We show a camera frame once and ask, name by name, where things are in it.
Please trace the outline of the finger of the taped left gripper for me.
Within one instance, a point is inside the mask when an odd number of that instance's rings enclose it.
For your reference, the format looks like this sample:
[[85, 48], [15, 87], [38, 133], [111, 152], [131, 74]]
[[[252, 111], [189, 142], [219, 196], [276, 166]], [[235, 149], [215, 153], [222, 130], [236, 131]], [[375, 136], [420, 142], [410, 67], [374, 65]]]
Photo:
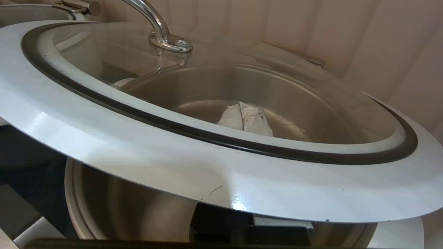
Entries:
[[243, 131], [273, 137], [273, 131], [263, 109], [242, 102]]
[[217, 122], [219, 126], [244, 131], [242, 110], [239, 103], [229, 105], [222, 113], [220, 120]]

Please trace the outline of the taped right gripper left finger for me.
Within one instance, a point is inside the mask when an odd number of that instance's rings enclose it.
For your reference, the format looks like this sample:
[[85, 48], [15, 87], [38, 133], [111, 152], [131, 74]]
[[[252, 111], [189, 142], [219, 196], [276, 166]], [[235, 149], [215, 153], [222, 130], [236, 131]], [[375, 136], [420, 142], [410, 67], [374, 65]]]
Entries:
[[252, 225], [252, 214], [199, 202], [190, 221], [190, 242], [245, 243]]

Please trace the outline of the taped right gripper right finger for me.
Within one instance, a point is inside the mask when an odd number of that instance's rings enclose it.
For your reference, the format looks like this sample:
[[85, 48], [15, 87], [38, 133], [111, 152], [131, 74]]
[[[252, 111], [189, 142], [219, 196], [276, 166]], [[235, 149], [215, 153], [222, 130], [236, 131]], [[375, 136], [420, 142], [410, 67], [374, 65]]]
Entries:
[[312, 242], [312, 235], [314, 232], [314, 226], [312, 222], [282, 219], [272, 216], [264, 216], [259, 214], [253, 214], [253, 224], [260, 227], [275, 227], [275, 228], [297, 228], [306, 232], [308, 241]]

